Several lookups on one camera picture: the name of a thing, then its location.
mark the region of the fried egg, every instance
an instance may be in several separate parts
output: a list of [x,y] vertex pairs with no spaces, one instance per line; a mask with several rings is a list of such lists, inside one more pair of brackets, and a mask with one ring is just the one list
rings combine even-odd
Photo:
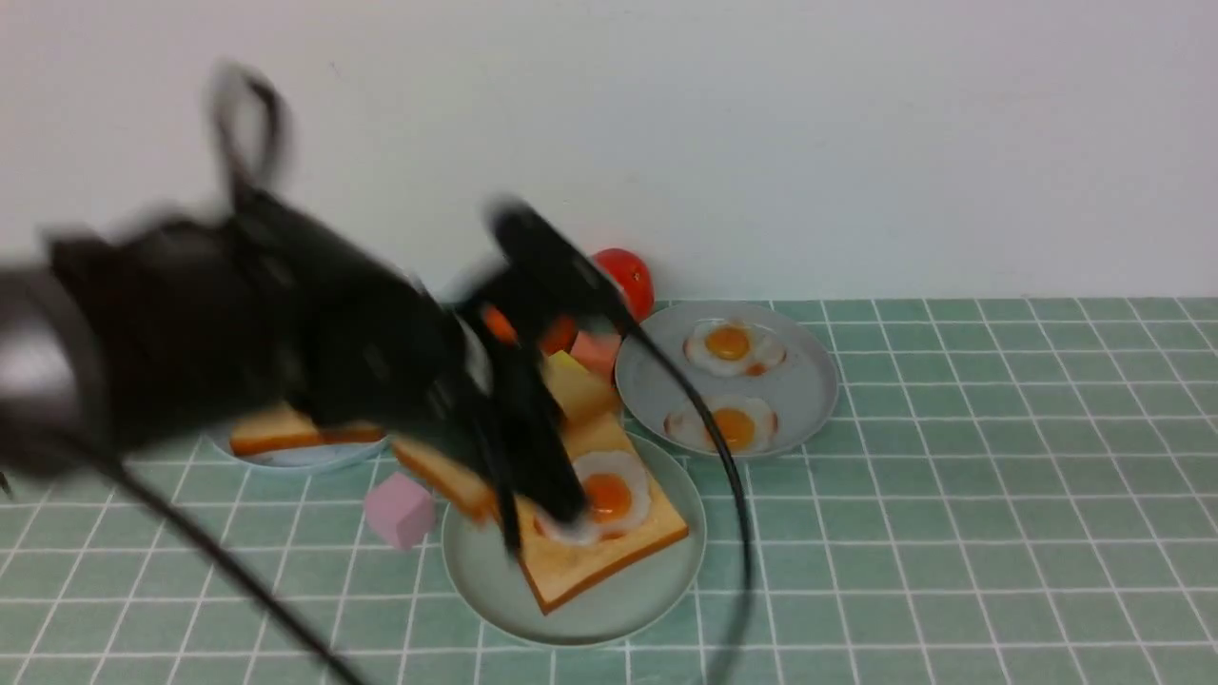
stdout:
[[[778,433],[778,414],[758,397],[717,395],[706,397],[706,406],[719,431],[723,434],[733,455],[760,452],[770,446]],[[708,452],[715,451],[710,433],[692,402],[686,402],[664,419],[664,433],[675,442]]]
[[652,508],[647,469],[624,451],[587,452],[571,466],[588,496],[588,513],[561,525],[537,512],[538,531],[564,545],[586,546],[638,528]]
[[689,363],[721,378],[761,375],[787,358],[772,333],[737,321],[699,323],[683,350]]

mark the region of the tiled countertop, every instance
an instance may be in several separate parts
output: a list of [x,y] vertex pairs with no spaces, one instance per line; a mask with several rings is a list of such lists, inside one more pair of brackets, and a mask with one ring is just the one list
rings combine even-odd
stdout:
[[[775,302],[843,371],[828,427],[747,468],[764,601],[741,684],[1218,680],[1218,300]],[[196,440],[138,470],[375,683],[695,683],[737,585],[717,466],[695,591],[628,645],[533,650],[362,525],[389,458],[272,479]],[[0,505],[0,683],[298,685],[311,662],[93,481]],[[699,629],[699,617],[702,629]]]

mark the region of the egg white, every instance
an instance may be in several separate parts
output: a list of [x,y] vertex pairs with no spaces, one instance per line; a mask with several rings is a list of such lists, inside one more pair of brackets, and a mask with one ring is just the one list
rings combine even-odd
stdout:
[[[711,411],[733,408],[748,414],[753,421],[753,440],[744,446],[732,449],[733,453],[747,455],[760,452],[770,446],[775,434],[778,431],[778,414],[770,408],[770,403],[760,397],[745,397],[743,395],[713,395],[706,397],[706,407]],[[715,444],[710,441],[702,417],[693,408],[693,403],[686,401],[683,405],[669,413],[664,419],[664,433],[674,441],[687,447],[715,451]]]
[[596,474],[621,478],[630,490],[630,511],[624,517],[604,523],[597,523],[585,514],[570,525],[563,525],[538,511],[537,522],[543,535],[564,545],[587,546],[597,544],[605,535],[628,533],[647,520],[647,514],[652,511],[652,492],[647,469],[638,457],[620,450],[587,452],[571,462],[571,466],[580,483]]
[[[748,335],[749,351],[738,360],[721,360],[706,349],[706,336],[715,329],[725,325],[741,328]],[[755,325],[741,322],[699,323],[694,327],[693,333],[686,338],[682,349],[689,363],[720,378],[744,375],[750,368],[758,364],[765,369],[761,373],[765,373],[787,358],[787,349],[775,335]]]

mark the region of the plate rim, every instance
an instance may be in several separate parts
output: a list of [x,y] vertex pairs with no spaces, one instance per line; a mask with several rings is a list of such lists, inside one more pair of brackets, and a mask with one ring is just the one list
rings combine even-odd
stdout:
[[[663,310],[653,312],[650,316],[648,316],[646,319],[643,319],[639,325],[646,324],[648,321],[650,321],[653,318],[657,318],[657,317],[660,317],[660,316],[665,316],[665,312],[670,312],[670,311],[674,311],[674,310],[681,310],[681,308],[685,308],[685,307],[687,307],[689,305],[728,305],[728,306],[738,307],[738,308],[743,308],[743,310],[756,310],[756,311],[769,312],[770,314],[776,314],[776,316],[783,317],[783,318],[790,321],[793,324],[799,325],[799,322],[795,322],[790,317],[787,317],[786,314],[782,314],[782,313],[780,313],[778,311],[776,311],[773,308],[766,308],[766,307],[762,307],[760,305],[756,305],[756,303],[753,303],[753,302],[749,302],[749,301],[744,301],[744,300],[741,300],[741,301],[734,301],[734,300],[689,300],[689,301],[685,301],[685,302],[676,302],[676,303],[672,303],[672,305],[670,305],[667,307],[664,307]],[[820,340],[817,340],[817,338],[815,335],[812,335],[811,332],[805,332],[805,334],[816,345],[816,349],[818,349],[820,353],[828,362],[825,366],[827,367],[829,374],[832,375],[832,379],[833,379],[833,391],[832,391],[832,395],[828,399],[829,400],[828,405],[827,405],[828,406],[828,411],[825,412],[825,416],[822,416],[818,422],[816,422],[816,423],[812,424],[812,427],[806,431],[808,434],[804,435],[798,441],[798,445],[804,445],[805,442],[808,442],[814,435],[816,435],[817,433],[820,433],[828,424],[828,422],[833,418],[833,412],[836,411],[838,401],[840,401],[840,397],[842,397],[842,374],[838,372],[837,364],[833,363],[833,355],[832,355],[832,352],[829,352],[828,347],[826,347]],[[622,340],[622,347],[626,347],[626,345],[632,345],[633,346],[633,345],[639,345],[639,342],[638,341],[633,341],[632,342],[630,338],[626,338],[625,340]],[[658,433],[650,425],[647,425],[641,418],[638,418],[638,414],[635,412],[633,408],[631,408],[630,401],[627,401],[626,395],[624,392],[621,392],[620,369],[621,369],[621,366],[618,364],[618,363],[614,363],[614,367],[613,367],[614,386],[618,388],[619,396],[621,397],[622,407],[625,407],[625,410],[627,412],[630,412],[630,416],[636,422],[638,422],[639,425],[642,425],[644,429],[647,429],[647,431],[650,433],[652,435],[659,438],[660,440],[663,440],[667,445],[671,445],[675,450],[681,451],[681,453],[686,453],[686,455],[688,455],[691,457],[697,457],[697,458],[706,458],[706,457],[719,458],[719,452],[710,452],[710,451],[706,451],[706,450],[699,450],[698,447],[691,447],[688,445],[683,445],[681,442],[677,442],[677,441],[670,439],[667,435],[664,435],[663,433]],[[777,457],[777,456],[782,456],[782,455],[787,455],[787,453],[789,453],[789,451],[781,450],[781,449],[766,450],[764,452],[749,452],[747,455],[737,455],[737,453],[733,452],[732,453],[732,458],[737,460],[737,461],[752,461],[752,460],[761,460],[761,458],[767,458],[767,457]]]
[[[698,502],[698,508],[697,508],[698,517],[697,518],[702,523],[702,528],[703,528],[702,544],[698,545],[698,555],[697,555],[698,556],[698,563],[695,563],[693,566],[693,573],[689,574],[689,578],[686,580],[685,587],[682,587],[681,592],[676,594],[674,596],[672,601],[669,603],[669,606],[666,606],[664,608],[664,611],[661,611],[660,613],[655,614],[647,623],[639,625],[638,628],[635,628],[633,630],[630,630],[628,633],[624,633],[622,635],[619,635],[616,637],[609,637],[609,639],[605,639],[605,640],[596,640],[596,641],[581,642],[581,644],[577,644],[577,645],[575,645],[575,644],[555,645],[555,644],[552,644],[552,642],[543,642],[543,641],[540,641],[540,640],[533,640],[531,637],[524,637],[521,635],[518,635],[516,633],[513,633],[513,631],[503,628],[497,622],[491,620],[490,618],[487,618],[486,616],[484,616],[482,612],[477,611],[477,608],[474,606],[474,603],[470,602],[469,598],[465,597],[464,592],[460,591],[460,587],[458,586],[457,581],[453,580],[453,568],[452,568],[453,567],[453,562],[451,562],[448,559],[448,527],[449,527],[449,520],[457,520],[457,519],[465,518],[465,517],[459,511],[456,511],[457,508],[453,507],[452,503],[449,503],[448,505],[448,509],[445,512],[445,519],[443,519],[443,522],[440,525],[440,552],[443,556],[445,575],[448,577],[448,583],[452,584],[453,590],[457,592],[457,596],[460,597],[460,601],[464,602],[464,605],[466,607],[469,607],[469,609],[471,612],[474,612],[474,614],[477,616],[479,619],[481,619],[482,622],[485,622],[491,628],[493,628],[493,629],[503,633],[504,635],[508,635],[513,640],[520,640],[521,642],[524,642],[526,645],[532,645],[535,647],[542,647],[542,648],[547,648],[547,650],[587,650],[587,648],[604,647],[604,646],[608,646],[608,645],[615,645],[618,642],[622,642],[622,641],[628,640],[630,637],[633,637],[635,635],[638,635],[639,633],[642,633],[642,631],[652,628],[653,625],[655,625],[660,620],[663,620],[666,616],[669,616],[669,613],[671,613],[672,609],[675,609],[677,607],[677,605],[681,603],[681,600],[685,598],[685,596],[689,594],[689,591],[693,589],[694,584],[698,581],[698,574],[702,572],[703,564],[706,562],[706,545],[710,541],[709,531],[706,531],[706,524],[708,524],[708,520],[706,520],[706,503],[702,500],[702,492],[698,490],[698,484],[695,484],[693,481],[693,477],[691,477],[689,472],[683,466],[681,466],[681,462],[677,461],[676,456],[669,453],[667,450],[665,450],[664,447],[657,445],[653,440],[649,440],[649,439],[647,439],[647,438],[644,438],[642,435],[636,435],[636,434],[630,433],[630,431],[627,431],[626,434],[630,436],[630,439],[631,439],[632,442],[642,442],[644,445],[654,447],[655,451],[659,455],[663,455],[664,458],[666,458],[670,462],[672,462],[680,469],[681,477],[685,479],[685,481],[689,485],[691,490],[695,495],[694,496],[694,501]],[[458,520],[453,525],[459,525],[459,524],[460,524],[460,522]]]

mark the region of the green tile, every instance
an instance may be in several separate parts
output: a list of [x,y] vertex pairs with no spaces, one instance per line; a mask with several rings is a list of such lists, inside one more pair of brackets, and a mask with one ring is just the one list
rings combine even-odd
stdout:
[[[731,555],[736,562],[732,568],[739,567],[739,551],[732,547]],[[762,545],[761,556],[765,559],[770,590],[829,590],[833,587],[828,557],[822,545]],[[739,587],[739,583],[722,589],[736,587]]]
[[1168,457],[1118,457],[1117,466],[1136,495],[1186,494],[1188,484]]
[[895,385],[855,385],[850,388],[850,401],[859,417],[910,416],[905,391]]
[[914,413],[921,418],[970,417],[965,395],[956,385],[912,385],[907,390]]
[[[821,536],[816,506],[810,499],[754,500],[753,511],[761,540],[818,540]],[[828,514],[825,523],[831,524]]]
[[1107,352],[1061,352],[1057,357],[1074,383],[1122,380],[1117,364]]
[[778,645],[844,645],[837,597],[789,596],[773,602]]
[[982,311],[976,300],[928,300],[935,321],[980,321]]
[[1162,685],[1208,683],[1218,672],[1218,653],[1212,647],[1150,647],[1150,656]]
[[1155,542],[1100,542],[1096,550],[1117,587],[1172,587],[1177,584]]
[[1011,685],[1082,685],[1078,668],[1066,648],[1004,648]]
[[1011,507],[1002,501],[952,500],[949,505],[961,540],[1018,540]]
[[931,670],[938,685],[1005,685],[994,650],[931,650]]
[[901,590],[896,555],[890,547],[833,545],[833,568],[842,590]]
[[1041,419],[1040,434],[1051,452],[1058,455],[1102,455],[1100,434],[1084,419]]
[[1079,540],[1086,535],[1066,500],[1018,500],[1011,506],[1029,540]]
[[1125,592],[1122,595],[1138,635],[1147,642],[1205,640],[1183,592]]
[[1104,440],[1118,455],[1162,455],[1167,447],[1145,419],[1095,419]]
[[977,422],[994,455],[1043,455],[1044,442],[1030,421]]
[[1106,587],[1107,577],[1090,544],[1037,542],[1032,546],[1045,584],[1055,590]]
[[914,650],[867,650],[855,652],[859,663],[859,683],[881,685],[931,685],[926,659]]
[[1000,642],[1058,642],[1061,631],[1045,595],[984,595]]
[[876,300],[881,321],[931,321],[922,300]]
[[948,508],[939,501],[889,500],[884,503],[893,539],[905,541],[955,540]]
[[1038,590],[1040,577],[1027,546],[966,545],[977,586],[982,590]]
[[896,353],[896,368],[905,383],[955,383],[948,355]]
[[74,563],[74,553],[16,553],[0,575],[0,597],[54,600],[67,583]]
[[833,344],[838,352],[887,352],[884,329],[878,323],[833,323]]
[[831,322],[876,321],[876,307],[871,300],[826,300],[823,305]]
[[146,552],[89,552],[82,555],[68,583],[67,598],[127,597],[144,566]]
[[905,597],[848,595],[842,597],[847,630],[855,645],[917,644],[914,617]]
[[1179,302],[1170,297],[1132,297],[1129,303],[1134,306],[1139,317],[1147,321],[1184,321],[1188,318]]
[[1192,497],[1142,497],[1142,513],[1158,538],[1209,538],[1214,528]]
[[1167,542],[1164,547],[1185,586],[1218,586],[1218,541]]
[[1066,297],[1032,300],[1032,311],[1041,321],[1083,321],[1086,318],[1078,300]]
[[0,602],[0,625],[4,625],[4,630],[0,630],[0,652],[28,652],[50,611],[50,605]]
[[1155,349],[1155,341],[1140,323],[1096,323],[1095,330],[1110,350]]
[[972,421],[920,422],[932,455],[984,455],[985,442]]
[[1157,418],[1151,423],[1173,452],[1218,453],[1218,434],[1205,419]]
[[961,383],[1011,383],[1011,374],[1002,361],[1002,355],[957,352],[950,357]]
[[910,590],[971,590],[965,557],[955,544],[901,545],[901,568]]
[[859,424],[853,421],[829,419],[825,428],[804,444],[809,455],[861,455],[862,439]]
[[286,597],[340,595],[350,562],[350,550],[290,550],[276,591]]
[[122,609],[119,603],[60,603],[38,644],[38,651],[44,655],[105,651]]
[[[829,540],[888,540],[888,529],[878,502],[822,500],[821,516]],[[769,535],[764,527],[761,530]]]
[[[876,485],[871,480],[871,469],[866,460],[856,457],[821,457],[812,461],[812,478],[816,479],[816,492],[823,496],[875,495]],[[788,475],[788,480],[797,478]],[[808,479],[804,479],[806,489]]]
[[998,457],[994,460],[1006,491],[1021,495],[1065,495],[1061,478],[1049,460]]
[[1060,460],[1058,468],[1073,495],[1128,495],[1112,460]]
[[1078,647],[1074,653],[1090,683],[1156,685],[1155,673],[1140,647]]
[[786,683],[817,683],[820,685],[854,685],[854,668],[845,650],[786,651],[780,650],[782,675]]
[[825,310],[816,300],[775,300],[773,311],[795,321],[825,321]]
[[972,595],[914,595],[914,609],[928,645],[989,644],[980,602]]
[[1134,639],[1116,594],[1057,595],[1057,613],[1073,642],[1123,642]]
[[1112,352],[1112,358],[1130,383],[1175,380],[1172,366],[1161,352]]
[[[1147,388],[1146,385],[1134,388]],[[1078,394],[1095,417],[1141,417],[1138,399],[1127,385],[1082,384]]]
[[871,455],[924,455],[926,447],[911,421],[867,421],[859,424]]
[[1066,382],[1066,372],[1051,352],[1007,352],[1006,363],[1017,383]]
[[549,680],[549,652],[491,652],[482,655],[477,685],[519,685]]
[[929,460],[910,460],[903,457],[871,460],[876,472],[876,483],[883,495],[938,495],[939,485]]
[[1079,300],[1079,303],[1086,311],[1088,318],[1101,321],[1132,321],[1138,318],[1134,308],[1129,306],[1129,300],[1121,297],[1091,297]]
[[[275,563],[279,555],[275,553]],[[135,586],[136,597],[197,597],[203,590],[208,564],[196,552],[156,551],[149,556],[144,575]]]
[[985,324],[980,323],[940,323],[939,336],[943,346],[951,352],[989,352],[998,350],[994,338]]
[[892,355],[839,355],[847,383],[896,383]]
[[1028,416],[1028,407],[1015,385],[966,385],[965,395],[973,414],[980,418]]
[[1146,540],[1150,529],[1130,500],[1080,500],[1078,511],[1091,538],[1097,540]]

